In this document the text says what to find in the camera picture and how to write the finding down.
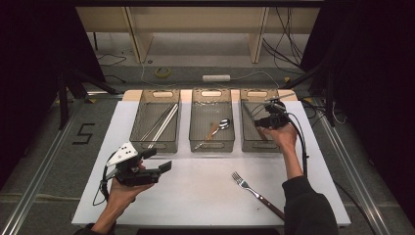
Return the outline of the white power strip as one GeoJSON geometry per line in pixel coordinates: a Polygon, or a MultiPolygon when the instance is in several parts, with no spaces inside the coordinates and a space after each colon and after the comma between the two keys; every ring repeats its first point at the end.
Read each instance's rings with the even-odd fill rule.
{"type": "Polygon", "coordinates": [[[203,82],[228,82],[231,80],[229,74],[217,74],[217,75],[203,75],[203,82]]]}

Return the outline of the short metal rail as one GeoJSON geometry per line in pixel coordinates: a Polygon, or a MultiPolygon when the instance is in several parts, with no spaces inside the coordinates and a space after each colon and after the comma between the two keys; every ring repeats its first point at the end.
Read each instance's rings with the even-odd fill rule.
{"type": "Polygon", "coordinates": [[[122,100],[124,94],[111,94],[105,91],[90,91],[87,92],[86,98],[87,99],[119,99],[122,100]]]}

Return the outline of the metal floor rail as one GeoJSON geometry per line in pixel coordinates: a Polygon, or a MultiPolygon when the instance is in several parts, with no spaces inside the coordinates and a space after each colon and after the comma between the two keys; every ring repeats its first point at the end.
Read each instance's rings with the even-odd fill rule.
{"type": "Polygon", "coordinates": [[[391,232],[386,225],[381,211],[377,207],[374,199],[364,184],[361,175],[352,162],[339,133],[330,124],[330,122],[327,120],[327,116],[324,115],[322,111],[317,111],[316,115],[318,116],[318,120],[316,122],[320,122],[322,124],[346,173],[347,179],[353,189],[355,197],[353,198],[351,194],[346,190],[343,190],[343,192],[347,194],[350,199],[353,199],[354,204],[365,218],[373,235],[391,235],[391,232]]]}
{"type": "Polygon", "coordinates": [[[4,227],[0,230],[1,235],[18,235],[28,212],[31,209],[35,198],[53,165],[53,162],[59,155],[59,152],[64,145],[64,141],[69,134],[73,121],[83,106],[83,103],[83,100],[73,101],[73,104],[69,110],[69,119],[57,130],[53,142],[49,146],[45,156],[42,158],[42,162],[36,169],[36,172],[32,175],[32,178],[29,180],[23,193],[17,199],[17,204],[8,217],[4,227]]]}

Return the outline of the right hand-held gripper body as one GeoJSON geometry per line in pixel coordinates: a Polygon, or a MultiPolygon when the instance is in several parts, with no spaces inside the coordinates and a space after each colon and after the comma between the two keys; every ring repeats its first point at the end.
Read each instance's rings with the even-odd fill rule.
{"type": "Polygon", "coordinates": [[[279,97],[268,99],[264,108],[269,116],[255,119],[254,125],[256,127],[281,128],[291,122],[286,106],[279,97]]]}

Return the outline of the light wooden shelf unit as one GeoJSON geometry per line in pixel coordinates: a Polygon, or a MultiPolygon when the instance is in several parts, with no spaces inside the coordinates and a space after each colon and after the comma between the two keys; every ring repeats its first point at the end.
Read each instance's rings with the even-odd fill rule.
{"type": "Polygon", "coordinates": [[[319,10],[305,7],[78,7],[87,32],[127,32],[137,62],[146,59],[156,32],[245,33],[251,61],[259,61],[262,38],[281,33],[283,20],[294,34],[312,32],[319,10]]]}

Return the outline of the black stand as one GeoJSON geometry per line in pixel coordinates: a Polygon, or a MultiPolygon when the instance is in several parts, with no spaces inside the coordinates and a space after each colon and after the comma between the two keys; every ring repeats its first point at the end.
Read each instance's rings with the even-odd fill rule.
{"type": "Polygon", "coordinates": [[[75,99],[85,99],[87,96],[87,91],[82,85],[83,81],[91,83],[92,85],[100,88],[103,91],[106,91],[109,94],[117,94],[117,91],[114,88],[111,88],[111,86],[105,84],[103,81],[99,81],[98,79],[88,75],[83,71],[63,69],[58,77],[58,94],[61,112],[59,127],[60,130],[62,130],[69,121],[69,100],[67,90],[70,91],[75,99]]]}
{"type": "Polygon", "coordinates": [[[329,123],[334,126],[333,101],[334,101],[334,69],[325,63],[320,63],[314,69],[298,77],[295,81],[283,86],[283,89],[291,89],[311,79],[308,92],[311,95],[323,96],[325,98],[325,116],[329,123]]]}

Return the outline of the person's left hand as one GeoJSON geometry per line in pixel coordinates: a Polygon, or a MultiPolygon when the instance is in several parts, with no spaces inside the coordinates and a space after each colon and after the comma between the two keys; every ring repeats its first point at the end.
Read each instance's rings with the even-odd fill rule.
{"type": "Polygon", "coordinates": [[[140,193],[150,189],[151,187],[153,187],[153,184],[132,187],[125,186],[121,185],[116,179],[114,179],[112,181],[106,210],[112,215],[120,216],[140,193]]]}

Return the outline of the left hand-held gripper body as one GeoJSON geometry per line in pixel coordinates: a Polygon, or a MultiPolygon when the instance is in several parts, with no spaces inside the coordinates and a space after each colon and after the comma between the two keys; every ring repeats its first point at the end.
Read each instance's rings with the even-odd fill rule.
{"type": "Polygon", "coordinates": [[[106,163],[106,167],[115,166],[106,179],[115,178],[121,185],[139,186],[158,183],[161,171],[155,169],[141,169],[138,164],[142,161],[141,153],[138,152],[131,142],[126,142],[114,152],[106,163]]]}

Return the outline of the metal spoon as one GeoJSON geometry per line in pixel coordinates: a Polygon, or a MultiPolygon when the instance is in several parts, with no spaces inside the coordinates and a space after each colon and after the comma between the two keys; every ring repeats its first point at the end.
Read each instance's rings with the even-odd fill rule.
{"type": "MultiPolygon", "coordinates": [[[[224,118],[218,123],[218,128],[213,132],[213,135],[217,133],[219,130],[226,129],[230,126],[230,119],[224,118]]],[[[195,150],[199,149],[203,144],[205,144],[207,141],[204,139],[202,142],[196,145],[195,150]]]]}

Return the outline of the translucent grey storage bin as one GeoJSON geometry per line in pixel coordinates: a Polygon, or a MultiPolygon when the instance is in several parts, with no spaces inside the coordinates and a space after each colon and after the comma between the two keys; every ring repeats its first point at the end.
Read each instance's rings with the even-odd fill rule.
{"type": "Polygon", "coordinates": [[[279,97],[277,89],[242,89],[240,91],[243,152],[278,153],[280,151],[271,137],[266,135],[268,141],[262,141],[254,125],[255,119],[269,116],[264,105],[268,99],[275,97],[279,97]]]}
{"type": "Polygon", "coordinates": [[[192,91],[189,140],[192,152],[231,153],[234,147],[235,130],[231,90],[194,89],[192,91]],[[213,122],[230,119],[230,126],[219,130],[213,137],[195,150],[197,144],[207,136],[213,122]]]}
{"type": "Polygon", "coordinates": [[[141,95],[129,141],[138,151],[156,148],[158,153],[176,153],[178,150],[179,118],[180,91],[178,89],[144,90],[141,95]],[[153,132],[147,140],[140,141],[141,137],[152,127],[171,103],[177,103],[178,110],[159,140],[152,142],[155,134],[153,132]]]}

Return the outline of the person's right hand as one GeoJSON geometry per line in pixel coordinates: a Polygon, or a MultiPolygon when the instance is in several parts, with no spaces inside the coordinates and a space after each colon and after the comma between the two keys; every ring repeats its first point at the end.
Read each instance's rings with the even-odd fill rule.
{"type": "Polygon", "coordinates": [[[291,124],[278,129],[262,127],[260,130],[264,135],[269,135],[273,139],[283,154],[296,152],[297,132],[291,124]]]}

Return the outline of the black curtain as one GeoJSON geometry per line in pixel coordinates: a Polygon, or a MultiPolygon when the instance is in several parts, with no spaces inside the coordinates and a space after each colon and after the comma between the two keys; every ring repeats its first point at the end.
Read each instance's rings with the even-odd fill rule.
{"type": "Polygon", "coordinates": [[[415,226],[415,0],[325,0],[303,69],[336,38],[334,97],[415,226]]]}
{"type": "Polygon", "coordinates": [[[76,8],[0,0],[0,188],[55,100],[65,70],[104,81],[76,8]]]}

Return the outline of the fork with wooden handle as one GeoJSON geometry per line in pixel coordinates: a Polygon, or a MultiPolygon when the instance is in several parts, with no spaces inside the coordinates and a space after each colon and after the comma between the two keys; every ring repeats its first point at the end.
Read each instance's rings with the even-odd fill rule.
{"type": "Polygon", "coordinates": [[[257,193],[254,189],[252,189],[248,182],[245,179],[243,179],[238,172],[232,172],[231,176],[241,188],[251,192],[260,202],[262,202],[266,207],[268,207],[272,212],[274,212],[279,218],[285,220],[285,214],[277,207],[275,207],[273,204],[271,204],[266,198],[257,193]]]}

